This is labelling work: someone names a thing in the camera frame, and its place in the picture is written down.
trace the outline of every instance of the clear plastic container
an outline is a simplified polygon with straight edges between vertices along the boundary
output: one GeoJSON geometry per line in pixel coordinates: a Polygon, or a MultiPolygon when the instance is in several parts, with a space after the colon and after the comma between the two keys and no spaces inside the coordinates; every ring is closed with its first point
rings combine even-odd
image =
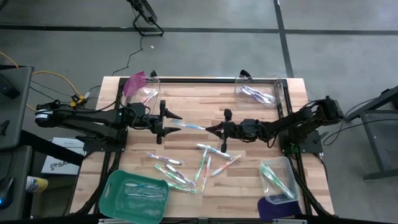
{"type": "Polygon", "coordinates": [[[294,179],[289,160],[284,157],[265,159],[259,166],[262,188],[266,200],[273,204],[294,202],[300,191],[294,179]]]}
{"type": "Polygon", "coordinates": [[[145,77],[137,73],[130,77],[123,88],[123,105],[141,102],[150,108],[150,114],[155,113],[159,107],[160,80],[158,78],[145,77]]]}
{"type": "Polygon", "coordinates": [[[275,108],[284,100],[282,80],[278,76],[255,79],[239,75],[235,78],[237,108],[275,108]]]}

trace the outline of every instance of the butcher block table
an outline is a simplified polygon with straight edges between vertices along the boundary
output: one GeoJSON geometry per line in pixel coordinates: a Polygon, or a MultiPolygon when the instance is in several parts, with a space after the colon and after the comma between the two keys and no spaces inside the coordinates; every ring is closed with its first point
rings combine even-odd
{"type": "MultiPolygon", "coordinates": [[[[120,77],[104,77],[97,108],[107,106],[116,99],[119,79],[120,77]]],[[[301,78],[288,78],[287,83],[293,111],[297,111],[308,101],[304,81],[301,78]]],[[[234,86],[234,83],[162,83],[160,97],[166,101],[166,106],[171,112],[181,116],[188,123],[203,127],[214,126],[223,121],[225,108],[231,109],[235,123],[240,123],[245,118],[261,121],[278,119],[276,109],[237,108],[234,86]]],[[[159,114],[158,107],[154,113],[159,114]]],[[[164,126],[173,125],[169,119],[166,119],[164,126]]],[[[206,131],[182,128],[181,131],[167,135],[163,143],[158,145],[156,136],[150,131],[137,131],[130,128],[126,150],[121,155],[119,169],[146,177],[167,180],[167,177],[154,167],[156,163],[162,163],[146,156],[147,152],[151,152],[183,160],[183,165],[176,168],[189,179],[193,179],[203,155],[203,150],[196,147],[197,143],[218,147],[220,140],[206,131]]],[[[229,139],[227,152],[233,156],[242,155],[240,160],[232,163],[215,177],[209,178],[203,195],[170,189],[165,217],[259,218],[257,202],[264,197],[258,171],[259,164],[263,159],[283,156],[278,140],[273,148],[269,149],[266,145],[261,141],[247,144],[229,139]]],[[[211,155],[210,173],[226,162],[224,158],[211,152],[209,155],[211,155]]],[[[103,160],[103,152],[94,152],[83,161],[71,212],[79,210],[98,186],[103,160]]],[[[328,212],[333,213],[322,164],[312,154],[302,154],[302,160],[308,188],[322,206],[328,212]]],[[[304,211],[302,196],[300,207],[304,211]]]]}

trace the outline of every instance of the black stand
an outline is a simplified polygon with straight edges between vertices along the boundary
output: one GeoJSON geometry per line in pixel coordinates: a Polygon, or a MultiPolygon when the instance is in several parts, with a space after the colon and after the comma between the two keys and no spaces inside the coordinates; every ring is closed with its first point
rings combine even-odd
{"type": "Polygon", "coordinates": [[[363,177],[364,180],[398,176],[398,169],[393,169],[391,158],[388,153],[388,150],[396,148],[397,141],[394,134],[398,132],[398,123],[394,123],[393,125],[381,123],[379,126],[376,123],[368,124],[368,122],[371,123],[378,119],[398,119],[398,110],[376,110],[389,102],[396,101],[397,98],[398,86],[391,90],[384,91],[379,97],[358,108],[344,118],[344,121],[347,123],[355,118],[361,118],[362,122],[365,123],[363,126],[380,172],[365,175],[363,177]]]}
{"type": "Polygon", "coordinates": [[[32,149],[35,152],[41,152],[76,166],[81,166],[84,159],[84,156],[79,153],[75,153],[24,130],[21,130],[19,145],[32,146],[32,149]]]}
{"type": "Polygon", "coordinates": [[[138,16],[136,16],[136,18],[134,19],[134,21],[132,22],[132,26],[134,26],[134,28],[136,28],[136,30],[138,31],[138,33],[143,36],[143,37],[157,37],[157,36],[161,36],[163,37],[164,31],[163,29],[157,25],[157,23],[153,20],[151,20],[151,23],[153,23],[158,29],[160,29],[161,33],[160,34],[145,34],[143,32],[140,31],[140,27],[137,26],[137,21],[138,19],[141,17],[141,13],[138,13],[138,16]]]}

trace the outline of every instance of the plastic container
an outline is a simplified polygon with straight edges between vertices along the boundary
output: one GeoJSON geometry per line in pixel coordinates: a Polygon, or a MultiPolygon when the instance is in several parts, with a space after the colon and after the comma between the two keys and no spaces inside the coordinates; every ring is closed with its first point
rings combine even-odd
{"type": "Polygon", "coordinates": [[[159,107],[158,99],[160,99],[160,80],[146,77],[144,72],[132,75],[123,87],[123,105],[141,102],[150,108],[152,114],[159,107]]]}
{"type": "Polygon", "coordinates": [[[284,100],[282,80],[278,76],[255,79],[239,75],[235,78],[237,108],[275,108],[284,100]]]}
{"type": "Polygon", "coordinates": [[[294,202],[300,198],[292,167],[286,157],[261,161],[259,172],[264,196],[268,202],[277,205],[294,202]]]}
{"type": "Polygon", "coordinates": [[[136,224],[158,224],[168,198],[166,181],[117,170],[109,176],[99,210],[108,217],[136,224]]]}

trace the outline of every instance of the metal frame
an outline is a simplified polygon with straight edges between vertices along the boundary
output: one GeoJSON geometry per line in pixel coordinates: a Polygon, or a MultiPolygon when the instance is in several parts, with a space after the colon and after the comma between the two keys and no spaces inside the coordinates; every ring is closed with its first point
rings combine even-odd
{"type": "MultiPolygon", "coordinates": [[[[235,78],[162,78],[162,77],[157,77],[161,83],[235,83],[235,78]]],[[[116,96],[116,104],[115,108],[119,107],[119,100],[121,98],[122,94],[122,89],[123,85],[127,82],[128,78],[120,78],[119,80],[119,86],[118,86],[118,94],[116,96]]],[[[277,81],[277,79],[253,79],[254,83],[268,83],[268,84],[274,84],[277,81]]],[[[282,79],[282,87],[284,90],[284,96],[285,96],[285,102],[286,102],[286,107],[287,107],[287,112],[288,114],[292,114],[292,104],[290,102],[290,95],[289,95],[289,87],[287,84],[287,80],[285,78],[282,79]]],[[[282,104],[277,105],[277,111],[278,111],[278,116],[279,118],[283,118],[283,108],[282,104]]],[[[100,176],[100,183],[106,181],[105,177],[106,174],[108,173],[108,164],[110,160],[110,152],[105,152],[105,157],[103,161],[103,167],[101,170],[101,176],[100,176]]],[[[290,160],[291,156],[290,154],[285,154],[290,160]]],[[[301,153],[296,153],[297,156],[297,169],[298,172],[305,182],[305,173],[304,173],[304,168],[303,168],[303,162],[301,158],[301,153]]],[[[311,206],[310,203],[305,195],[303,195],[304,202],[305,202],[305,211],[307,215],[312,214],[311,206]]],[[[98,202],[95,205],[95,213],[99,213],[98,210],[98,202]]],[[[170,218],[164,218],[162,221],[167,222],[170,218]]],[[[186,218],[171,218],[172,220],[186,220],[186,218]]],[[[209,218],[209,222],[217,222],[217,223],[264,223],[262,222],[259,218],[209,218]]]]}
{"type": "Polygon", "coordinates": [[[372,152],[374,154],[376,164],[379,168],[379,172],[365,175],[363,180],[375,180],[386,177],[394,177],[398,176],[398,169],[392,169],[391,159],[389,154],[385,149],[380,149],[376,146],[374,141],[374,134],[372,134],[371,128],[367,124],[370,120],[368,119],[368,114],[370,113],[379,113],[379,114],[392,114],[398,113],[397,110],[376,110],[381,106],[385,105],[392,101],[393,98],[398,97],[398,86],[385,91],[379,97],[365,104],[364,106],[358,108],[356,111],[345,116],[344,121],[349,123],[355,118],[361,118],[364,129],[366,131],[366,135],[368,137],[370,146],[372,148],[372,152]]]}

